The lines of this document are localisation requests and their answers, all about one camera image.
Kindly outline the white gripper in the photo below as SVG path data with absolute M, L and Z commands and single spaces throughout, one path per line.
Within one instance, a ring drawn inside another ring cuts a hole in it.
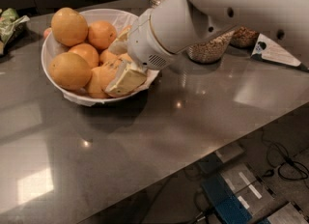
M 147 9 L 143 12 L 134 21 L 131 29 L 119 34 L 108 47 L 113 54 L 127 52 L 135 62 L 124 60 L 119 65 L 115 77 L 105 88 L 105 92 L 111 97 L 127 96 L 141 86 L 147 80 L 145 68 L 162 70 L 176 59 L 176 56 L 168 52 L 155 37 L 151 24 L 152 11 Z

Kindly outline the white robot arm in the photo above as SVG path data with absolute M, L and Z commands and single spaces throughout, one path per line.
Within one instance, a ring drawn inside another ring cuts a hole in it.
M 191 45 L 240 26 L 262 33 L 309 64 L 309 0 L 163 0 L 109 46 L 146 70 L 162 70 Z

